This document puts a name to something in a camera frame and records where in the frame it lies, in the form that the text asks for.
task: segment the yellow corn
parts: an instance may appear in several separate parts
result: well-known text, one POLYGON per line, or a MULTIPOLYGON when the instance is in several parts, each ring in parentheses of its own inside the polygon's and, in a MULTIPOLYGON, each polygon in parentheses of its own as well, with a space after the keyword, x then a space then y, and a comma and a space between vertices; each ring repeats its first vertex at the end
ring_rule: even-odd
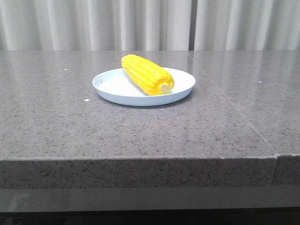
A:
POLYGON ((143 57, 124 56, 122 66, 129 78, 148 95, 168 94, 174 87, 173 77, 168 71, 143 57))

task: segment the granite surface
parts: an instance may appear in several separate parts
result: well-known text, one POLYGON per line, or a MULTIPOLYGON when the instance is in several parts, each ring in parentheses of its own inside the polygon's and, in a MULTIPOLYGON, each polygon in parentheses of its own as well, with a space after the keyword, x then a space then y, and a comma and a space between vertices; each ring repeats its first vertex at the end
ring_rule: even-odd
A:
POLYGON ((0 188, 299 184, 299 60, 296 51, 1 51, 0 188), (92 79, 128 53, 192 74, 193 91, 154 107, 102 99, 92 79))

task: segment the curtain fold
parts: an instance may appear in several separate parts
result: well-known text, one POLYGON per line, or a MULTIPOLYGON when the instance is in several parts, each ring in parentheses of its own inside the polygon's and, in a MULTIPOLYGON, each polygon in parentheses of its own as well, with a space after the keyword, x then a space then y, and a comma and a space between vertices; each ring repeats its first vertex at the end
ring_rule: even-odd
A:
POLYGON ((298 50, 300 0, 0 0, 0 50, 298 50))

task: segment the white plate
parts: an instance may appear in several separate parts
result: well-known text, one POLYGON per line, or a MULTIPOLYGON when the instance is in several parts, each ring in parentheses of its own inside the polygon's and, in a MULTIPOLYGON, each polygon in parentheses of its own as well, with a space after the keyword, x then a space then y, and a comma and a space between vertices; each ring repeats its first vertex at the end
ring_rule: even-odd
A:
POLYGON ((165 68, 173 76, 174 88, 170 94, 148 96, 127 76, 123 68, 97 75, 93 85, 98 94, 111 102, 131 106, 155 106, 179 101, 186 97, 195 84, 195 78, 184 71, 165 68))

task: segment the gray granite countertop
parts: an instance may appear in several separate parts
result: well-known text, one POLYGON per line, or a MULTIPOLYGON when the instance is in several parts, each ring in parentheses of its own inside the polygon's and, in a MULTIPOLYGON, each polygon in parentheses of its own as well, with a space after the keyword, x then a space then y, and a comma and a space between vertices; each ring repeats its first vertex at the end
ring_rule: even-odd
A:
POLYGON ((300 184, 299 53, 0 51, 0 188, 300 184), (192 92, 104 100, 92 79, 128 53, 192 74, 192 92))

